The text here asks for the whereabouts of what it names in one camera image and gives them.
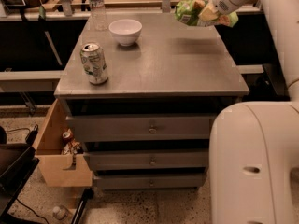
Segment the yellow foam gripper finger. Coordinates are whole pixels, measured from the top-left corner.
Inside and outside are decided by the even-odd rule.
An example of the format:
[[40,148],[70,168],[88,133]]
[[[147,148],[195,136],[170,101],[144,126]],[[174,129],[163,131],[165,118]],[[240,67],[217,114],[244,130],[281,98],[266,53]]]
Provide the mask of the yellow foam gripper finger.
[[214,21],[220,16],[220,12],[217,10],[216,6],[209,1],[199,14],[199,19],[201,21]]

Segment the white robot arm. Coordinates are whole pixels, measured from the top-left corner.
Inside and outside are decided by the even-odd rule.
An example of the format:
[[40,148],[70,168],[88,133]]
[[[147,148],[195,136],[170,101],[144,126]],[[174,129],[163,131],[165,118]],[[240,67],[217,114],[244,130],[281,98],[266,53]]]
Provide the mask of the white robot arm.
[[[249,0],[210,0],[229,14]],[[223,109],[209,140],[212,224],[296,224],[291,171],[299,167],[299,0],[259,0],[285,78],[287,102]]]

